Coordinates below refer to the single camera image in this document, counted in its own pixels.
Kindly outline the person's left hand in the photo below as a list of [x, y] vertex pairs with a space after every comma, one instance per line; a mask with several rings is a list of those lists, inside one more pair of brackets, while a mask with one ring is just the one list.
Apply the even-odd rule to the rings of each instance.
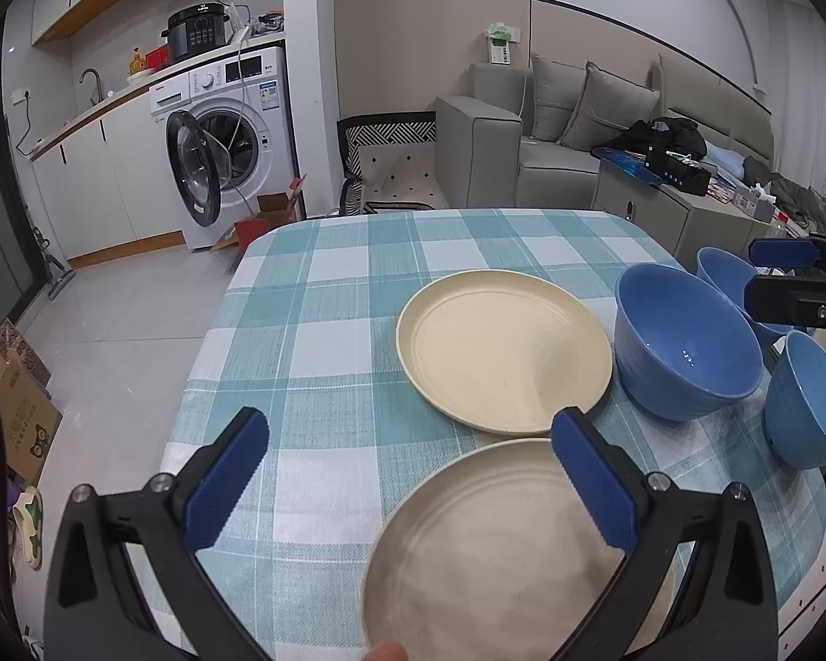
[[384, 640], [369, 649], [362, 661], [407, 661], [409, 655], [404, 646], [395, 640]]

